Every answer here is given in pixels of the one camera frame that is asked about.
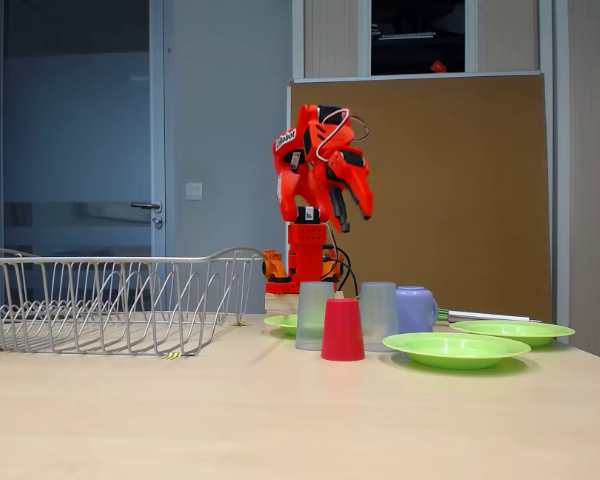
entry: mug handle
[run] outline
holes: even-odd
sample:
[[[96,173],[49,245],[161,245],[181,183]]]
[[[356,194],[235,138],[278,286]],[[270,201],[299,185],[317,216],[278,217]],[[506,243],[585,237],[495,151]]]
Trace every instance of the mug handle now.
[[[433,298],[433,324],[435,325],[435,323],[438,321],[438,302],[436,302],[436,299]]]

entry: door frame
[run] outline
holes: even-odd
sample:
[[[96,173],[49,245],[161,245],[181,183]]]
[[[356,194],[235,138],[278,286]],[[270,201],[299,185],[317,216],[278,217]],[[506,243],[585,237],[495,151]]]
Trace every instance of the door frame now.
[[[164,2],[165,0],[149,0],[149,98],[150,98],[150,150],[151,150],[151,202],[161,203],[162,211],[153,212],[152,217],[160,217],[163,225],[168,222],[169,209],[165,198],[165,115],[164,115]],[[3,91],[2,91],[2,59],[3,59],[3,26],[4,0],[0,0],[0,248],[3,248]],[[165,257],[167,255],[167,228],[151,226],[151,255]]]

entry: corkboard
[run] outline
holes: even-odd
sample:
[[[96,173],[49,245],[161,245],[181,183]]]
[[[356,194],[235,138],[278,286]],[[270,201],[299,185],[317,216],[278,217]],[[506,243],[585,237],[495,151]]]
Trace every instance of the corkboard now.
[[[551,321],[540,75],[298,83],[371,130],[374,214],[337,238],[359,281],[423,285],[441,307]]]

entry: door handle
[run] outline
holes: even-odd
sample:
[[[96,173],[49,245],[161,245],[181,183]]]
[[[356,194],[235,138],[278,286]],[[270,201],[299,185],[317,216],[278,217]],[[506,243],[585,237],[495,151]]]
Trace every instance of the door handle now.
[[[142,210],[155,210],[156,213],[162,212],[162,203],[143,203],[134,202],[131,204],[133,208],[141,208]]]

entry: plastic cup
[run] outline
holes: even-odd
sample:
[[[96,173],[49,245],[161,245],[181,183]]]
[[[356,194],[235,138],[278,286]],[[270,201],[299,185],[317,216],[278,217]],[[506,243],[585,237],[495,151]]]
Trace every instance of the plastic cup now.
[[[321,357],[351,362],[364,358],[360,306],[353,298],[327,300]]]
[[[363,282],[360,285],[360,321],[367,352],[391,352],[382,339],[398,333],[396,284]]]
[[[300,284],[296,348],[320,351],[325,307],[327,300],[333,296],[333,283],[303,282]]]

